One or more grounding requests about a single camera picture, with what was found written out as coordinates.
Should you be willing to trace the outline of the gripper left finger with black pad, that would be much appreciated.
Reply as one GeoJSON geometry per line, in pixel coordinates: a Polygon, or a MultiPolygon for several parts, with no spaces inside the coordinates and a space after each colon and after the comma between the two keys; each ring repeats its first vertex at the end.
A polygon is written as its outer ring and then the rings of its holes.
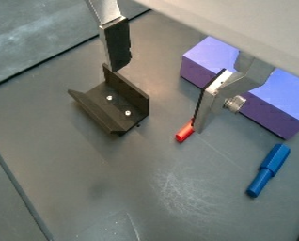
{"type": "Polygon", "coordinates": [[[118,0],[85,1],[99,25],[109,66],[117,72],[133,59],[129,19],[121,13],[118,0]]]}

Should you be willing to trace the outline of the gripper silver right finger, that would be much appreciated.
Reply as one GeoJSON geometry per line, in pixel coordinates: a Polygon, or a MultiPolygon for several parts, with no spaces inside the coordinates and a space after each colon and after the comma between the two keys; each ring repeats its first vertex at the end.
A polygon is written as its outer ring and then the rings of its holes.
{"type": "Polygon", "coordinates": [[[210,123],[212,114],[224,108],[238,113],[246,103],[242,94],[261,87],[276,67],[246,52],[240,52],[234,64],[236,72],[222,69],[201,93],[193,127],[201,133],[210,123]]]}

